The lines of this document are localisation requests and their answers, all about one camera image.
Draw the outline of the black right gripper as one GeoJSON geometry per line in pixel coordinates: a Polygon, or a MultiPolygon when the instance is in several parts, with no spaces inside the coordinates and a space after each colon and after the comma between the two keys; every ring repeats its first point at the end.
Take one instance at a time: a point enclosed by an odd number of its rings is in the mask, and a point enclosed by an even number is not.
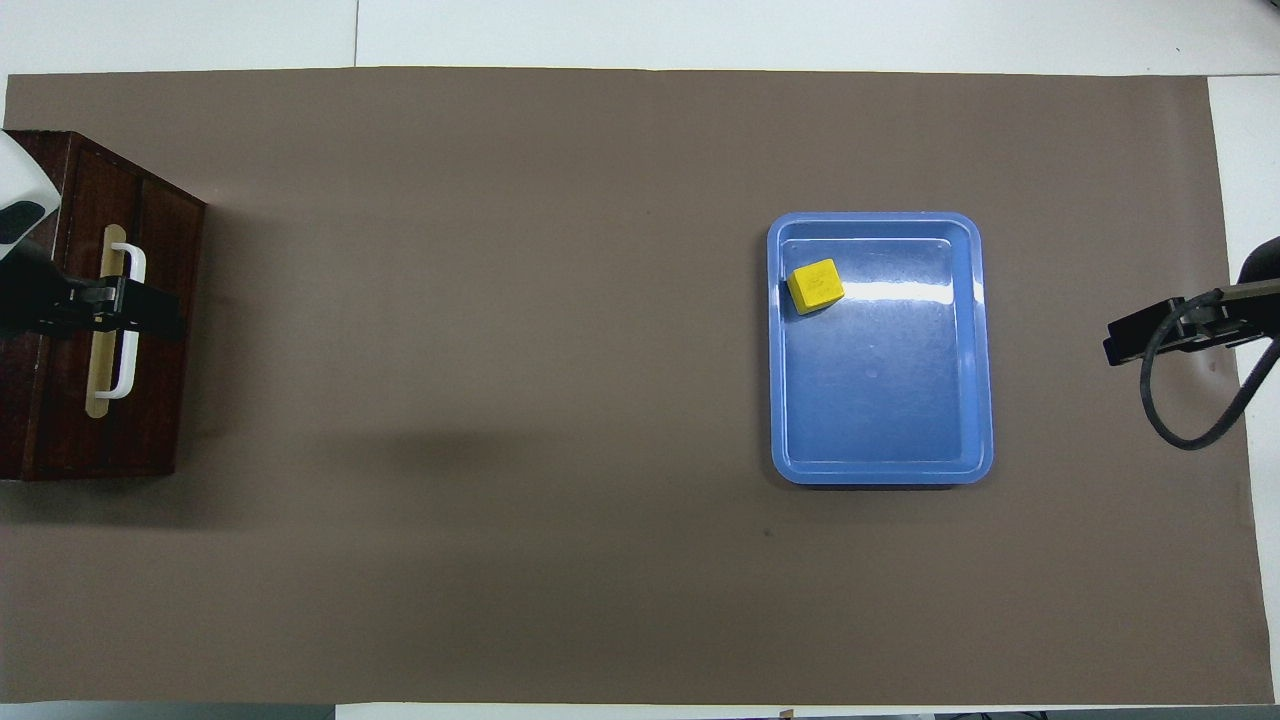
{"type": "MultiPolygon", "coordinates": [[[[1140,360],[1160,324],[1185,301],[1165,299],[1108,323],[1103,338],[1107,364],[1120,366],[1140,360]]],[[[1279,283],[1230,284],[1188,302],[1196,307],[1185,315],[1185,324],[1193,331],[1187,354],[1277,336],[1279,283]]]]}

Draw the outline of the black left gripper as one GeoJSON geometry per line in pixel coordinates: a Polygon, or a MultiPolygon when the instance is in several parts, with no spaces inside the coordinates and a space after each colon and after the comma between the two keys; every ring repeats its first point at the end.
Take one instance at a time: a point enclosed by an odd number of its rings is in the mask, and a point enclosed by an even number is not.
{"type": "Polygon", "coordinates": [[[184,338],[180,299],[128,278],[92,283],[92,316],[77,293],[90,282],[64,274],[38,243],[13,243],[1,261],[1,336],[69,337],[77,331],[122,331],[184,338]],[[128,318],[125,296],[128,291],[128,318]]]}

